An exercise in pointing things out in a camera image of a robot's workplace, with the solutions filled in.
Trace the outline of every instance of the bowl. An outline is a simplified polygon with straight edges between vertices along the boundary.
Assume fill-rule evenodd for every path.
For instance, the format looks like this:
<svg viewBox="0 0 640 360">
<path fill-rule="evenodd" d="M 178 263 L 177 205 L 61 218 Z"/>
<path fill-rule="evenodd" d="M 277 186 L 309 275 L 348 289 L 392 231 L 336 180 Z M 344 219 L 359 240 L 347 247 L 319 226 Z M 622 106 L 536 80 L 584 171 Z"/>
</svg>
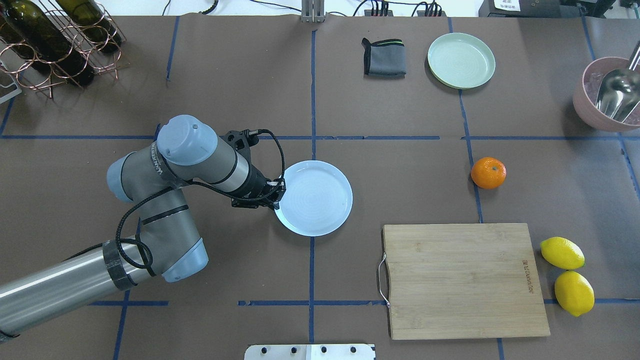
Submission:
<svg viewBox="0 0 640 360">
<path fill-rule="evenodd" d="M 592 61 L 584 72 L 573 93 L 573 107 L 582 121 L 598 130 L 622 132 L 640 128 L 640 106 L 638 106 L 627 118 L 628 123 L 613 120 L 604 115 L 595 106 L 598 88 L 602 77 L 609 71 L 625 68 L 629 59 L 606 57 Z"/>
</svg>

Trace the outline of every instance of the brown table surface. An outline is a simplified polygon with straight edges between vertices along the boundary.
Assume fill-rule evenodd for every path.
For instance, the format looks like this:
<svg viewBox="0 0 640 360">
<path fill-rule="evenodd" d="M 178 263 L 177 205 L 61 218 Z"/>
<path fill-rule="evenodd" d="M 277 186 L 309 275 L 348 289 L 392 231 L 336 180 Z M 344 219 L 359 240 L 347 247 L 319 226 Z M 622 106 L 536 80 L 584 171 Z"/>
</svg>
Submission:
<svg viewBox="0 0 640 360">
<path fill-rule="evenodd" d="M 571 101 L 593 58 L 628 56 L 638 21 L 116 21 L 132 63 L 120 81 L 102 76 L 84 92 L 56 88 L 54 101 L 28 92 L 1 106 L 0 283 L 112 237 L 129 205 L 109 192 L 106 169 L 181 113 L 218 133 L 271 129 L 288 165 L 334 164 L 351 183 L 353 210 L 332 234 L 307 238 L 268 209 L 233 209 L 220 195 L 185 189 L 210 257 L 204 270 L 61 316 L 0 347 L 0 359 L 242 359 L 252 344 L 356 342 L 398 360 L 640 354 L 640 131 L 595 131 Z M 492 49 L 487 84 L 459 92 L 430 73 L 428 47 L 450 31 Z M 402 39 L 406 77 L 364 77 L 363 37 Z M 275 146 L 254 149 L 256 166 L 276 175 Z M 476 193 L 470 160 L 483 156 L 501 159 L 508 177 Z M 392 341 L 376 285 L 382 225 L 478 221 L 529 224 L 551 336 Z M 597 300 L 579 318 L 554 303 L 562 270 L 539 255 L 551 236 L 586 255 L 579 271 Z"/>
</svg>

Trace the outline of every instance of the wine bottle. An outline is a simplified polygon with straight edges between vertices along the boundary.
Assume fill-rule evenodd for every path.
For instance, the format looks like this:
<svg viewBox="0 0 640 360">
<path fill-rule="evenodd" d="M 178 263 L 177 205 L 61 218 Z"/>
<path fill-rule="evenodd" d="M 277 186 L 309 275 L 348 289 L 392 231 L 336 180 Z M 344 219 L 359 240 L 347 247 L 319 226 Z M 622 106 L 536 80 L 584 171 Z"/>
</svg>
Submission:
<svg viewBox="0 0 640 360">
<path fill-rule="evenodd" d="M 104 17 L 104 13 L 93 0 L 56 0 L 62 9 L 76 24 L 89 28 L 83 29 L 83 34 L 96 43 L 103 53 L 113 53 L 122 44 L 122 38 L 113 25 Z"/>
<path fill-rule="evenodd" d="M 22 36 L 15 32 L 15 30 L 6 23 L 4 17 L 0 14 L 0 40 L 5 44 L 19 44 L 24 41 Z M 34 60 L 33 50 L 26 45 L 12 46 L 11 50 L 18 55 L 21 59 L 31 61 L 31 67 L 36 69 L 44 76 L 48 76 L 51 73 L 51 67 L 49 64 L 42 63 L 38 60 Z"/>
<path fill-rule="evenodd" d="M 93 81 L 95 71 L 87 59 L 73 48 L 36 4 L 28 0 L 0 0 L 0 12 L 41 59 L 55 62 L 64 71 L 57 71 L 53 66 L 54 73 L 71 76 L 67 79 L 70 84 L 86 86 Z"/>
</svg>

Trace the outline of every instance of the cutting board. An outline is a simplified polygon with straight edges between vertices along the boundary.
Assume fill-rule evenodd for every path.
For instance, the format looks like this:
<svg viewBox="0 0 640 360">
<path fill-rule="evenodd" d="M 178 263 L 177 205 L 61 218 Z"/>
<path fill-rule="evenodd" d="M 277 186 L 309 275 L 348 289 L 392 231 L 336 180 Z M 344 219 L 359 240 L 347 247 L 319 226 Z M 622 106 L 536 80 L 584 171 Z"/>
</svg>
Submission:
<svg viewBox="0 0 640 360">
<path fill-rule="evenodd" d="M 393 340 L 549 336 L 527 224 L 384 225 Z"/>
</svg>

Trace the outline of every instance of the yellow lemon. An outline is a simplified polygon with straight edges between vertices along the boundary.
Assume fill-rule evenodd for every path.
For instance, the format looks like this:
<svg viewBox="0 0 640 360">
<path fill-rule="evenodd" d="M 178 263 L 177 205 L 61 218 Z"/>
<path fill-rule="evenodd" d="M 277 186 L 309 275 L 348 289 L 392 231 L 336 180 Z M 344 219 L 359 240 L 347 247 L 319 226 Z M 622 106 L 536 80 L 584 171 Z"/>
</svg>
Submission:
<svg viewBox="0 0 640 360">
<path fill-rule="evenodd" d="M 560 275 L 554 290 L 558 304 L 576 317 L 588 313 L 595 303 L 591 284 L 575 271 L 565 271 Z"/>
<path fill-rule="evenodd" d="M 573 270 L 584 266 L 584 255 L 578 245 L 559 236 L 546 239 L 540 243 L 542 257 L 551 265 L 565 270 Z"/>
</svg>

